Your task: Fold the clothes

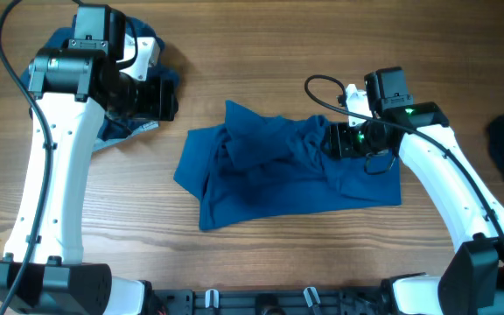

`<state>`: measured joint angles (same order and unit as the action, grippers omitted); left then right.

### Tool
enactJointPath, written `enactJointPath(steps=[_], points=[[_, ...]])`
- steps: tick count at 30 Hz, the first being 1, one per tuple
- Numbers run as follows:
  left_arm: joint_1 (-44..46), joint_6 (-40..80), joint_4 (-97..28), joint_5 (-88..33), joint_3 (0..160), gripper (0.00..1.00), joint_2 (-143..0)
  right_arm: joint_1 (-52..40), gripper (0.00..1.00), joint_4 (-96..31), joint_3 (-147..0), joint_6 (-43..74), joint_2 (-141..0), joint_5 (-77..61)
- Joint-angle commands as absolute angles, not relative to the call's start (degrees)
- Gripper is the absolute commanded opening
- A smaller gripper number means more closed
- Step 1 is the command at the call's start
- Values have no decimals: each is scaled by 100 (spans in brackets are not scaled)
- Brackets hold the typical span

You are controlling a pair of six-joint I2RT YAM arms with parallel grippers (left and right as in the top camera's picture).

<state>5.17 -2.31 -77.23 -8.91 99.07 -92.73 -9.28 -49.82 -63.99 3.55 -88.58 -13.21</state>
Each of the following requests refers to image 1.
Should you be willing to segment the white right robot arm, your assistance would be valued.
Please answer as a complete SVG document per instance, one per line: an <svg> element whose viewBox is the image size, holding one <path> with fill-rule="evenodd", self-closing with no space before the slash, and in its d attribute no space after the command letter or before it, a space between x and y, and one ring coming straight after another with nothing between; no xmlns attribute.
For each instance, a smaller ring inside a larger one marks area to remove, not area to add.
<svg viewBox="0 0 504 315"><path fill-rule="evenodd" d="M391 154L419 179L451 237L454 257L442 276L397 276L381 283L382 314L504 314L504 207L459 148L448 118L432 102L417 103L404 71L383 68L365 87L340 83L323 150L331 158Z"/></svg>

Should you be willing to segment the teal blue t-shirt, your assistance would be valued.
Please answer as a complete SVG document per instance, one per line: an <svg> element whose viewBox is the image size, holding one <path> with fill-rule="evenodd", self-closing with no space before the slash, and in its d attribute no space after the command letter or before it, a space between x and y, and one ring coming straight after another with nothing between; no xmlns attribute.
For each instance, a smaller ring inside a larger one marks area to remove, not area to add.
<svg viewBox="0 0 504 315"><path fill-rule="evenodd" d="M399 164L332 160L320 145L329 121L266 117L227 101L223 124L193 129L174 173L199 201L202 231L278 215L312 214L402 202Z"/></svg>

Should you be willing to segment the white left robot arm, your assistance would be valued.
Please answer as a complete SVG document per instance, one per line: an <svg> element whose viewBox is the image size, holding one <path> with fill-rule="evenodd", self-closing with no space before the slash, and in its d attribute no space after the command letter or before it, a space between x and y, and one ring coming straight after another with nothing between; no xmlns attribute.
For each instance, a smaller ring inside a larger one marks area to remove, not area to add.
<svg viewBox="0 0 504 315"><path fill-rule="evenodd" d="M151 75L162 44L106 4L80 3L73 34L40 49L19 89L32 143L17 220L0 258L0 313L164 314L151 283L83 260L88 168L105 122L172 120L177 81Z"/></svg>

